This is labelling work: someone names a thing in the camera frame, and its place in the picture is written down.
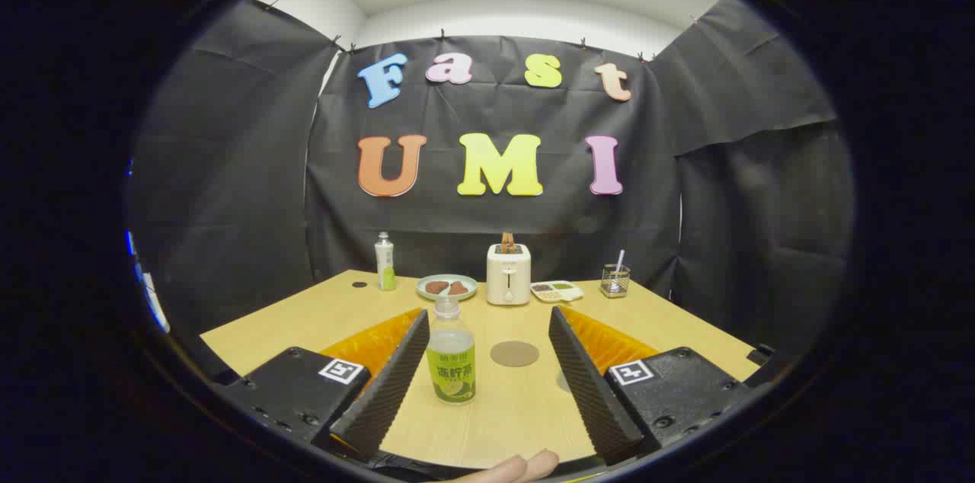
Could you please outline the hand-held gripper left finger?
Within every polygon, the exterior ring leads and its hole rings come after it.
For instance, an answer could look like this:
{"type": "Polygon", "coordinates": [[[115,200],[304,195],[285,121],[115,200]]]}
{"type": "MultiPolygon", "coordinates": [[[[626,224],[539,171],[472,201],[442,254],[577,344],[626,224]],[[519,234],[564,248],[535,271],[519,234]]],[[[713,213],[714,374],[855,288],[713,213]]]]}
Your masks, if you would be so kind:
{"type": "Polygon", "coordinates": [[[326,452],[375,455],[430,339],[412,309],[314,352],[287,347],[222,395],[264,427],[326,452]]]}

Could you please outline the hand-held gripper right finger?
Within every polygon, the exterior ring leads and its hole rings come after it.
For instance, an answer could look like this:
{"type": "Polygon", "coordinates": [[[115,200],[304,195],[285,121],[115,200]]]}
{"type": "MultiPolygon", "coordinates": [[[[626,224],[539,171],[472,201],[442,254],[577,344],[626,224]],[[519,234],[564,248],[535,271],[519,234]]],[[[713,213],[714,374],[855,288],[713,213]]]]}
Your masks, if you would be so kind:
{"type": "Polygon", "coordinates": [[[655,353],[568,307],[551,310],[548,336],[596,455],[607,465],[690,437],[758,390],[692,348],[655,353]]]}

